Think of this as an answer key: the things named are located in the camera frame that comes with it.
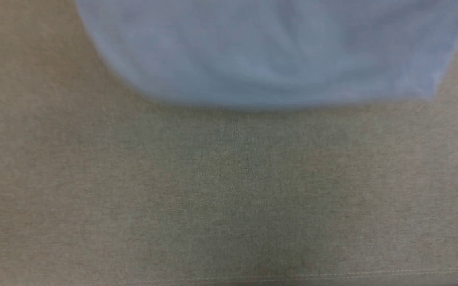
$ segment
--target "light blue fabric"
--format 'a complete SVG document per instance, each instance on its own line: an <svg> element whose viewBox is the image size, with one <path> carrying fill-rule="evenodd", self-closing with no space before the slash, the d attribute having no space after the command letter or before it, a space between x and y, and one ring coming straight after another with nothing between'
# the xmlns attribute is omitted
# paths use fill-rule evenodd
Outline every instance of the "light blue fabric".
<svg viewBox="0 0 458 286"><path fill-rule="evenodd" d="M145 96L284 108L432 98L458 0L78 0L99 53Z"/></svg>

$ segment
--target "gray fabric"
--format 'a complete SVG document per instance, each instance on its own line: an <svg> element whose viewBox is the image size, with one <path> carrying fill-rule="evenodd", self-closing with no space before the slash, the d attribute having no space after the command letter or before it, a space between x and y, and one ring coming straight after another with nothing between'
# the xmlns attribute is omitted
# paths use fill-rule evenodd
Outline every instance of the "gray fabric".
<svg viewBox="0 0 458 286"><path fill-rule="evenodd" d="M78 0L100 54L145 95L287 108L431 98L454 0Z"/></svg>
<svg viewBox="0 0 458 286"><path fill-rule="evenodd" d="M171 108L0 0L0 286L242 281L458 284L458 56L429 104Z"/></svg>

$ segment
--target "fabric surface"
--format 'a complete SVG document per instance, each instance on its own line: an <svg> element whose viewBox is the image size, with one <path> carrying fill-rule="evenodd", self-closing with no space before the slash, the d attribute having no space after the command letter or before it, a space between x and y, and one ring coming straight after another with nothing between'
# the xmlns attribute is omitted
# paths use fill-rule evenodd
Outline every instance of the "fabric surface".
<svg viewBox="0 0 458 286"><path fill-rule="evenodd" d="M432 98L453 0L77 0L100 54L145 95L293 108Z"/></svg>
<svg viewBox="0 0 458 286"><path fill-rule="evenodd" d="M458 55L432 103L228 112L0 0L0 286L458 284Z"/></svg>

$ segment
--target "stitched seam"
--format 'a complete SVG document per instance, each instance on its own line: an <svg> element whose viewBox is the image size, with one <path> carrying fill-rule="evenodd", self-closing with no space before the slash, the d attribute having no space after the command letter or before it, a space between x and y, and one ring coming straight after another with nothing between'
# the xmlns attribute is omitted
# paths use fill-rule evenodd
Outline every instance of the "stitched seam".
<svg viewBox="0 0 458 286"><path fill-rule="evenodd" d="M290 280L329 280L329 279L353 279L364 277L398 276L398 275L421 275L433 273L458 273L458 267L453 268L431 268L431 269L408 269L408 270L383 270L369 272L347 272L329 274L299 274L299 275L269 275L269 276L227 276L191 279L162 279L143 280L135 282L121 282L105 284L105 286L125 286L131 284L156 284L164 282L178 282L178 284L160 284L160 286L176 286L186 284L208 284L208 283L229 283L229 282L268 282L268 281L290 281ZM100 284L86 284L86 286L97 286Z"/></svg>
<svg viewBox="0 0 458 286"><path fill-rule="evenodd" d="M201 281L201 282L186 282L178 284L142 284L143 286L184 286L184 285L203 285L203 284L229 284L229 283L246 283L246 282L288 282L288 281L308 281L308 280L336 280L336 279L360 279L360 278L372 278L372 277L389 277L398 275L426 275L426 274L451 274L458 273L458 271L434 271L434 272L419 272L419 273L396 273L396 274L384 274L384 275L365 275L355 277L309 277L309 278L290 278L290 279L262 279L262 280L233 280L233 281Z"/></svg>

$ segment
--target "couch cushion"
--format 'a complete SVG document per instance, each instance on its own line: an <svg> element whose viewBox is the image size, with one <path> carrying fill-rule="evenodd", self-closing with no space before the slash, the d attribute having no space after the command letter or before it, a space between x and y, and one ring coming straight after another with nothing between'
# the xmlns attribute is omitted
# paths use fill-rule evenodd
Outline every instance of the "couch cushion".
<svg viewBox="0 0 458 286"><path fill-rule="evenodd" d="M68 0L0 0L0 286L458 283L458 56L433 103L150 103Z"/></svg>

